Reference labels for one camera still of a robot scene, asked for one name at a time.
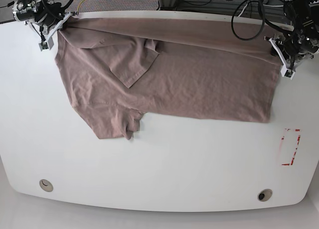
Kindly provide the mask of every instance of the shirt sleeve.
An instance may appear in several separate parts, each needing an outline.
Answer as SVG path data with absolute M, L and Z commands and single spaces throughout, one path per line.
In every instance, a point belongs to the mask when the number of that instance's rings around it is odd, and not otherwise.
M 86 104 L 73 107 L 99 139 L 130 139 L 140 129 L 144 113 L 114 104 Z

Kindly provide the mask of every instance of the brown t-shirt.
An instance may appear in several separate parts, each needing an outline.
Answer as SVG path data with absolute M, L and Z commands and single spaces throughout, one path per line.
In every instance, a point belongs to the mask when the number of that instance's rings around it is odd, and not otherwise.
M 260 26 L 235 27 L 249 37 Z M 265 28 L 240 41 L 217 21 L 72 18 L 58 33 L 56 63 L 98 138 L 130 139 L 146 112 L 268 122 L 280 61 L 263 37 L 273 35 Z

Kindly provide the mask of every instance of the white table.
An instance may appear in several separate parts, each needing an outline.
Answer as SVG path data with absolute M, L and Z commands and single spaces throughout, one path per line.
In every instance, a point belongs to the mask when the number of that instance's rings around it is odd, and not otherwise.
M 230 18 L 164 11 L 80 15 L 121 16 Z M 54 62 L 56 45 L 40 52 L 38 36 L 21 22 L 0 25 L 0 35 L 0 155 L 18 192 L 167 212 L 269 208 L 304 198 L 319 160 L 319 57 L 298 68 L 292 81 L 279 80 L 270 123 L 147 113 L 134 139 L 99 140 L 69 104 Z M 285 128 L 292 130 L 280 147 Z M 290 163 L 299 134 L 295 161 L 283 166 Z M 41 179 L 53 184 L 51 193 L 40 188 Z M 257 195 L 264 189 L 273 195 L 260 202 Z

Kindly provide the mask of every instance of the t-shirt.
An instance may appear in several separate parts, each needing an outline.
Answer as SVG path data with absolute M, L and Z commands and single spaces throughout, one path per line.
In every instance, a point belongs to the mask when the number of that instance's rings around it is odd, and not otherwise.
M 235 30 L 249 37 L 259 27 Z M 56 63 L 72 107 L 100 139 L 130 139 L 146 112 L 268 122 L 280 60 L 263 37 L 273 35 L 265 27 L 241 41 L 221 21 L 71 18 Z

